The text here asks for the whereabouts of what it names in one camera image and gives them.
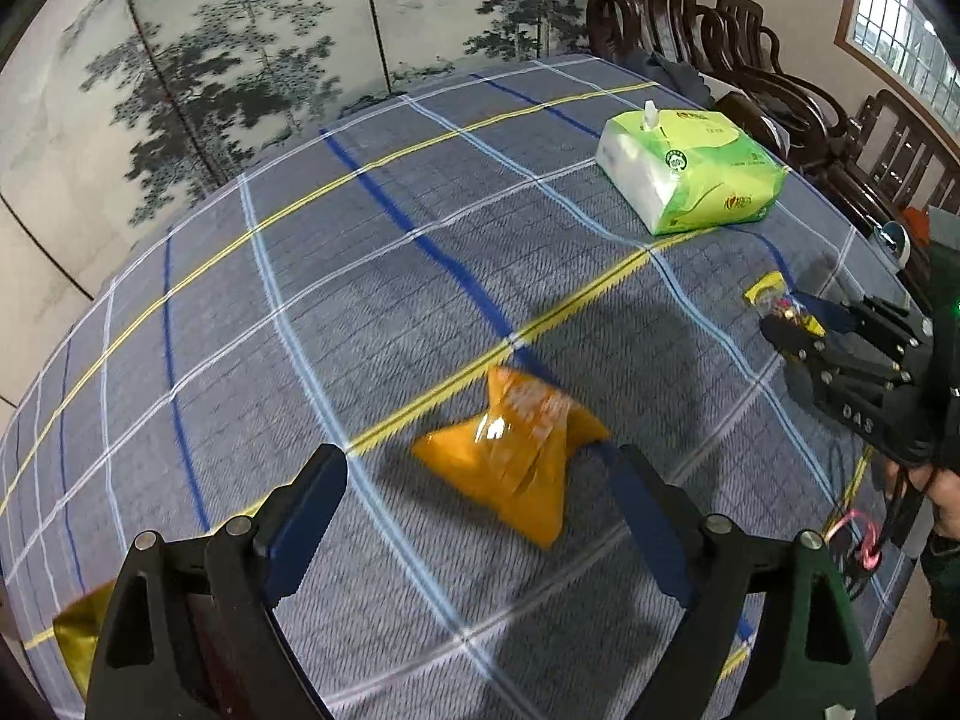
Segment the person's right hand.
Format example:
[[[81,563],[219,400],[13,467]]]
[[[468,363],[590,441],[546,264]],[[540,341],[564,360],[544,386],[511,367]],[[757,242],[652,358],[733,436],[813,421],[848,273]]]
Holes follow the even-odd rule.
[[[932,465],[907,470],[893,460],[885,461],[887,493],[900,493],[905,486],[919,491],[932,504],[932,529],[942,538],[960,539],[960,478],[950,470]]]

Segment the dark green sleeve forearm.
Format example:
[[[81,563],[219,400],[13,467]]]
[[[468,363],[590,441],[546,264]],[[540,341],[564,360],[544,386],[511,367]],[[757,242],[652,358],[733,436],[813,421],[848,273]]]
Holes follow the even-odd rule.
[[[953,642],[960,637],[960,543],[932,532],[921,554],[931,590],[931,613],[946,624]]]

